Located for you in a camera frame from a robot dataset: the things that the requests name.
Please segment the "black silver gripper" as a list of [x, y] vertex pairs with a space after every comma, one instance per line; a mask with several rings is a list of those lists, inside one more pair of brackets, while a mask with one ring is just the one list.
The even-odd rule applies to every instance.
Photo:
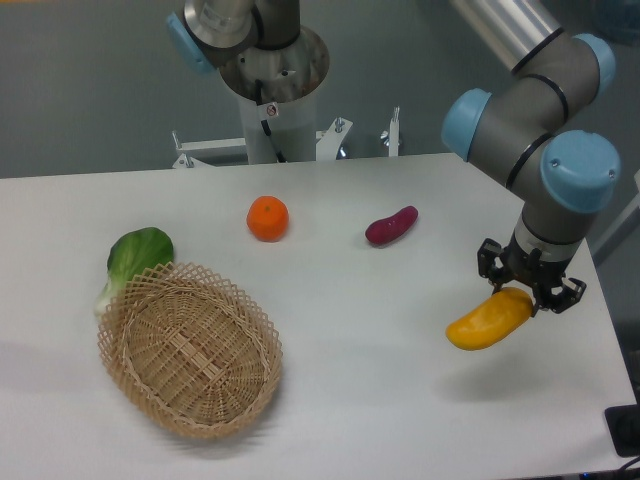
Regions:
[[493, 239], [482, 242], [477, 251], [478, 274], [496, 294], [505, 283], [505, 265], [514, 280], [532, 288], [535, 299], [532, 316], [539, 311], [561, 314], [577, 305], [587, 289], [582, 280], [565, 277], [579, 246], [580, 242], [556, 244], [543, 240], [519, 219], [505, 251]]

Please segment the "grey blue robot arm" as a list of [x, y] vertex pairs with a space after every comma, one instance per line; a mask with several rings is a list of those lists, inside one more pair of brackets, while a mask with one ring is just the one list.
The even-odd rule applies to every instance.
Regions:
[[515, 79], [499, 95], [464, 93], [441, 130], [452, 152], [523, 203], [509, 243], [479, 248], [479, 274], [495, 290], [524, 284], [536, 310], [561, 313], [585, 292], [566, 270], [621, 169], [606, 138], [566, 124], [610, 86], [614, 53], [599, 37], [567, 34], [538, 1], [458, 1], [455, 9]]

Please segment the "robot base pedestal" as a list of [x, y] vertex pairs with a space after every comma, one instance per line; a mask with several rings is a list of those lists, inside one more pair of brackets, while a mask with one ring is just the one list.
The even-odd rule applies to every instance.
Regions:
[[297, 1], [187, 1], [166, 19], [199, 73], [218, 71], [238, 102], [251, 164], [316, 158], [316, 95], [330, 57]]

